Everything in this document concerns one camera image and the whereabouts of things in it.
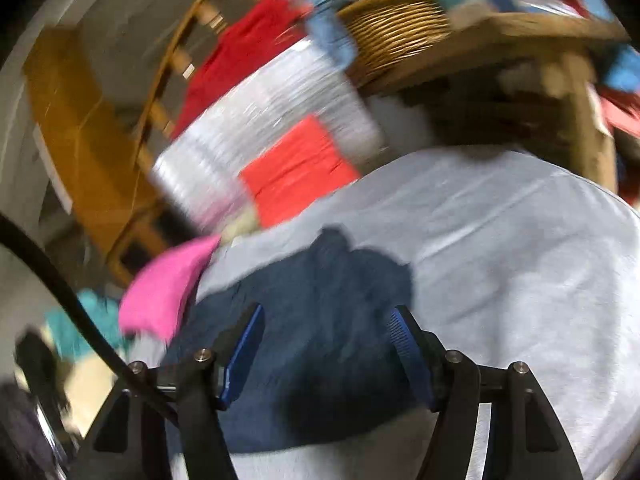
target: wooden table leg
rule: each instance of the wooden table leg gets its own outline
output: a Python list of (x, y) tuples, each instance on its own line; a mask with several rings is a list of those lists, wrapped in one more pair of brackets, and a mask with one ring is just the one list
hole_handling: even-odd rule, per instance
[(538, 56), (546, 94), (562, 99), (564, 133), (571, 145), (571, 170), (618, 192), (616, 147), (611, 135), (594, 122), (588, 85), (595, 73), (586, 51), (556, 44), (553, 53)]

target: dark red garment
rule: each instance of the dark red garment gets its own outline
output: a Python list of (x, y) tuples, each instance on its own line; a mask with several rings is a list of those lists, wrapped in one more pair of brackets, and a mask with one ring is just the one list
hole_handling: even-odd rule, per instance
[(286, 0), (259, 0), (231, 25), (191, 79), (172, 139), (239, 82), (304, 38), (303, 28), (296, 26), (299, 18), (300, 11)]
[(320, 121), (309, 115), (249, 163), (240, 177), (254, 197), (260, 224), (271, 227), (360, 175), (342, 158)]

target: wooden tabletop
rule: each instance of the wooden tabletop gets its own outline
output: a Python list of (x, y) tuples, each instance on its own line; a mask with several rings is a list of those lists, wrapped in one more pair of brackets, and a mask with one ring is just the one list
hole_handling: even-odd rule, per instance
[(395, 92), (451, 73), (525, 57), (540, 44), (562, 41), (593, 47), (629, 40), (619, 22), (553, 14), (504, 12), (455, 30), (420, 54), (402, 60), (363, 88), (365, 94)]

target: teal fabric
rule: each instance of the teal fabric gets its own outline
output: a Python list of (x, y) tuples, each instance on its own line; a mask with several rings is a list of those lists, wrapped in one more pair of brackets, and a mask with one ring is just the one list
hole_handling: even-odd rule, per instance
[[(118, 304), (108, 298), (100, 298), (88, 288), (78, 292), (78, 300), (107, 343), (113, 348), (125, 348), (127, 340), (118, 329)], [(45, 319), (60, 357), (76, 362), (91, 351), (89, 343), (61, 308), (48, 312)]]

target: metal bolt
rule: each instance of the metal bolt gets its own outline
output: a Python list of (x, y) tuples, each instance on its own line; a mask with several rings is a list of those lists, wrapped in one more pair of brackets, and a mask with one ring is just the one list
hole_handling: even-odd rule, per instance
[(133, 361), (129, 364), (129, 368), (131, 368), (131, 371), (137, 375), (141, 374), (145, 370), (146, 365), (142, 361)]
[(450, 363), (459, 363), (462, 361), (462, 354), (457, 350), (447, 350), (444, 354), (444, 358)]
[(208, 348), (201, 348), (200, 350), (196, 351), (196, 353), (193, 355), (193, 358), (196, 359), (196, 361), (199, 363), (208, 361), (209, 359), (211, 359), (211, 350), (209, 350)]
[(523, 361), (516, 361), (513, 364), (513, 369), (516, 370), (519, 374), (526, 374), (529, 371), (529, 365), (527, 365)]

